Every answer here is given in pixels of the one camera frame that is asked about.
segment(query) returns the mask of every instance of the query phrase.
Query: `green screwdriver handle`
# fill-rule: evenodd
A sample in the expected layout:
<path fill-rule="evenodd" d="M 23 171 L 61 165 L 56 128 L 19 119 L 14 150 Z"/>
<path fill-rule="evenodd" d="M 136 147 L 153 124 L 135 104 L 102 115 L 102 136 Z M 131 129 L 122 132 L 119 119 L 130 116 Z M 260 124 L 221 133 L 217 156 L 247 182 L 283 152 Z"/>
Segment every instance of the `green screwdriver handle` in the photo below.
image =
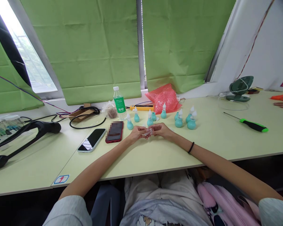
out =
<path fill-rule="evenodd" d="M 252 129 L 257 130 L 259 132 L 267 132 L 268 131 L 268 128 L 266 128 L 263 125 L 260 125 L 259 123 L 247 121 L 246 119 L 240 119 L 239 122 L 247 124 L 249 127 L 251 127 Z"/>

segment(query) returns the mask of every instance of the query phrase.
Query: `light blue sleeve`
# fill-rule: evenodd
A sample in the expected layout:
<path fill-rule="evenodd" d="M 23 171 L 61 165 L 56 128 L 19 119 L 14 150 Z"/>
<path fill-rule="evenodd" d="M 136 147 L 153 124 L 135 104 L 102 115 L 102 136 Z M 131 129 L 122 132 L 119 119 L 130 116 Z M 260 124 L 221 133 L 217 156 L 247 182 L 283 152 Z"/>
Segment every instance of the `light blue sleeve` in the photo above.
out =
<path fill-rule="evenodd" d="M 86 203 L 81 196 L 66 196 L 57 201 L 43 226 L 92 226 Z"/>
<path fill-rule="evenodd" d="M 265 198 L 259 202 L 262 226 L 283 226 L 283 201 Z"/>

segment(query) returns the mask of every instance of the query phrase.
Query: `green roller blind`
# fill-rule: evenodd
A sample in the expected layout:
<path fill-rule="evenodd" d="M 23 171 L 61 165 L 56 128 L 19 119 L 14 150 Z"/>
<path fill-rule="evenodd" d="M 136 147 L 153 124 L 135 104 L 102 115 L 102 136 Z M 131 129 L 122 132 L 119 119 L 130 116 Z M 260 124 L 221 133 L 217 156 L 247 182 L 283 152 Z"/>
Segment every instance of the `green roller blind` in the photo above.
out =
<path fill-rule="evenodd" d="M 37 96 L 18 74 L 0 43 L 0 76 Z M 0 78 L 0 114 L 41 107 L 43 103 Z"/>
<path fill-rule="evenodd" d="M 135 0 L 20 0 L 68 105 L 141 96 Z"/>
<path fill-rule="evenodd" d="M 235 0 L 144 0 L 148 89 L 183 93 L 204 83 Z"/>

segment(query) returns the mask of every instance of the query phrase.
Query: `person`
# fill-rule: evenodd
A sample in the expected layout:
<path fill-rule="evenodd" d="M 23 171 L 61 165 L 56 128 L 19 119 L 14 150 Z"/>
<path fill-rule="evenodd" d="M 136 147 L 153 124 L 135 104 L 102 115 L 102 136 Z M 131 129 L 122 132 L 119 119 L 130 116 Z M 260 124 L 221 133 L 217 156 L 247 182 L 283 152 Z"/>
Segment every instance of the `person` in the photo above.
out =
<path fill-rule="evenodd" d="M 171 131 L 164 123 L 150 126 L 154 136 L 162 136 L 189 151 L 192 142 Z M 62 192 L 44 225 L 92 225 L 83 197 L 112 163 L 148 129 L 135 126 L 131 134 L 83 170 Z M 194 143 L 190 152 L 211 170 L 244 191 L 259 205 L 262 225 L 283 225 L 283 197 L 266 183 L 232 162 Z M 120 225 L 212 225 L 184 170 L 125 179 L 126 205 Z"/>

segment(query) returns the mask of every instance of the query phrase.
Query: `yellow power strip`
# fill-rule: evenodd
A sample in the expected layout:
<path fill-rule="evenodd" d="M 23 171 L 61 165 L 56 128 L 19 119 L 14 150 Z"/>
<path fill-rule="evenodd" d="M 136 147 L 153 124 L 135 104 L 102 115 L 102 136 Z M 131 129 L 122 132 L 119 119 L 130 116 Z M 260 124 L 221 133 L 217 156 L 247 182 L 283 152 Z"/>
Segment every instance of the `yellow power strip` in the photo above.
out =
<path fill-rule="evenodd" d="M 133 110 L 135 107 L 137 110 L 154 111 L 153 105 L 131 105 L 130 110 Z"/>

